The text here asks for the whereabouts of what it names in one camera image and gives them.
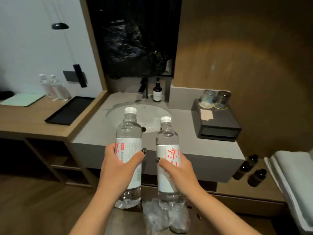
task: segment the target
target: black box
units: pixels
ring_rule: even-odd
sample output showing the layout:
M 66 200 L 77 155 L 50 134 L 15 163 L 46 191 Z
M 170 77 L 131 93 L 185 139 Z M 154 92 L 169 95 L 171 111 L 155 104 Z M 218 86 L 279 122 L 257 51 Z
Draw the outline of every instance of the black box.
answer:
M 214 119 L 202 120 L 200 109 L 211 110 Z M 191 113 L 198 138 L 234 142 L 241 132 L 241 126 L 229 106 L 225 110 L 218 110 L 214 107 L 205 109 L 199 105 L 199 100 L 195 100 Z

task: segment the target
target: wooden wall panel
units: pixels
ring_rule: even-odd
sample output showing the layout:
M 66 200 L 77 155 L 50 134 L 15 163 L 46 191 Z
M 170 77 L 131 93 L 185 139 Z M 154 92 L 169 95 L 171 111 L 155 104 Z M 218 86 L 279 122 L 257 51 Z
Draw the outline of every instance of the wooden wall panel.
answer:
M 174 86 L 230 90 L 245 156 L 313 147 L 313 0 L 183 0 Z

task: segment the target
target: black tray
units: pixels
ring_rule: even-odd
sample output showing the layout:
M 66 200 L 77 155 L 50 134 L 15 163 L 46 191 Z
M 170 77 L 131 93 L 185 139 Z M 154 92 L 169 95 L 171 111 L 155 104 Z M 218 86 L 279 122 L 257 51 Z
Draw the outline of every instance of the black tray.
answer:
M 94 99 L 92 97 L 75 96 L 49 116 L 45 122 L 49 124 L 71 125 Z

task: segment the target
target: white bottle cap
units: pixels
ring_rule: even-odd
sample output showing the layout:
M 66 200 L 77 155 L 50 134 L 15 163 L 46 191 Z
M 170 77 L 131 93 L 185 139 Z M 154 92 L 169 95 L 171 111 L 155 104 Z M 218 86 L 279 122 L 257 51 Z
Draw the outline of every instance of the white bottle cap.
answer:
M 163 116 L 161 117 L 161 123 L 164 122 L 172 122 L 172 119 L 169 116 Z
M 125 114 L 136 114 L 137 109 L 135 107 L 126 107 L 125 108 Z

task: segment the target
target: wooden floor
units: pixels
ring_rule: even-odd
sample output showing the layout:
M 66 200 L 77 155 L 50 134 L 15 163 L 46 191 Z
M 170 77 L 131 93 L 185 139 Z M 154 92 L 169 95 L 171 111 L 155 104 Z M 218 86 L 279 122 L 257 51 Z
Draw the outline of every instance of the wooden floor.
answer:
M 92 189 L 64 186 L 58 182 L 0 175 L 0 234 L 61 235 L 68 234 L 93 196 Z M 127 217 L 113 210 L 106 235 L 146 233 L 141 213 L 132 213 L 131 220 L 115 226 Z M 242 217 L 263 235 L 276 235 L 269 219 Z M 203 231 L 191 234 L 212 234 Z

